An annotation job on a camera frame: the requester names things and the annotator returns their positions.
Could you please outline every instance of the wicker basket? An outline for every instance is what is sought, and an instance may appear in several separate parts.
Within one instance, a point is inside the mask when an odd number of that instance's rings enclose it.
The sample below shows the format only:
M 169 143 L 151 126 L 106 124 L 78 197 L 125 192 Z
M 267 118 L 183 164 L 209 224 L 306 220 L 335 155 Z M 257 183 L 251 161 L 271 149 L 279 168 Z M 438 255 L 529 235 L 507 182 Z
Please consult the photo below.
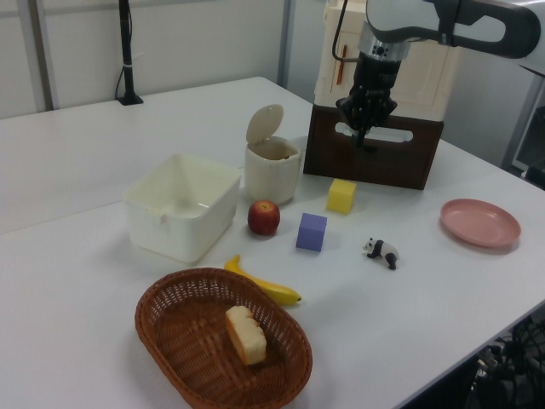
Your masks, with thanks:
M 245 366 L 227 335 L 225 312 L 249 308 L 267 339 L 267 358 Z M 169 274 L 136 308 L 136 330 L 159 367 L 193 408 L 280 408 L 313 366 L 303 330 L 259 286 L 219 268 Z

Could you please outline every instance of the bread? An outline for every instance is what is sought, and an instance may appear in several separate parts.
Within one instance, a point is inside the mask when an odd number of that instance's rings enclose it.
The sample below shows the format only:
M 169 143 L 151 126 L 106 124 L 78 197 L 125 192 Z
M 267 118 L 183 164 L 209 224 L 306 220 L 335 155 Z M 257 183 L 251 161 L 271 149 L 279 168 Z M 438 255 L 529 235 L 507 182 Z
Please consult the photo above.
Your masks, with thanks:
M 235 306 L 226 312 L 227 332 L 245 365 L 262 362 L 267 356 L 267 340 L 252 312 Z

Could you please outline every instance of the blue cube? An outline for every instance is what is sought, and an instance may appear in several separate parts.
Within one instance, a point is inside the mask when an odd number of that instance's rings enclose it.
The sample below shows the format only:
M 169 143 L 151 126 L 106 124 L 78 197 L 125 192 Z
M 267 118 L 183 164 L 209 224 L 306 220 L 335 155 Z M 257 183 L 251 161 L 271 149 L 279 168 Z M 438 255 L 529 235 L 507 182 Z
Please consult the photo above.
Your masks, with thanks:
M 324 243 L 326 225 L 327 217 L 303 213 L 295 247 L 312 251 L 321 251 L 322 244 Z

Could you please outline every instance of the black stand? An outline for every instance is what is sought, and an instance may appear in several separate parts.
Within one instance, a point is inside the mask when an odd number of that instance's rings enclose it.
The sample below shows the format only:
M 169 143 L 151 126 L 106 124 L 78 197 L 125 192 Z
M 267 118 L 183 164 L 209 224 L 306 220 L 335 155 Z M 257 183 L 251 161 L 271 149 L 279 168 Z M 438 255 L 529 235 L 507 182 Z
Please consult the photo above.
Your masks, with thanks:
M 121 45 L 123 48 L 123 76 L 125 95 L 118 97 L 123 105 L 142 104 L 144 101 L 135 93 L 133 81 L 133 60 L 130 52 L 129 0 L 119 0 L 119 20 L 121 23 Z

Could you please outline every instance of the plate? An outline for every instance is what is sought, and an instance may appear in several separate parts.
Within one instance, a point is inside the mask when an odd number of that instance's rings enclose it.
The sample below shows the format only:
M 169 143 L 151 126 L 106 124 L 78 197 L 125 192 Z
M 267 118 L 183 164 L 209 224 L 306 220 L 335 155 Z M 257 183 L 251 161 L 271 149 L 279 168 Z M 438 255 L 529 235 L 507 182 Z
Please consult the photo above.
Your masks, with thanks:
M 484 247 L 508 246 L 520 236 L 520 225 L 513 216 L 481 200 L 456 199 L 445 203 L 441 222 L 456 237 Z

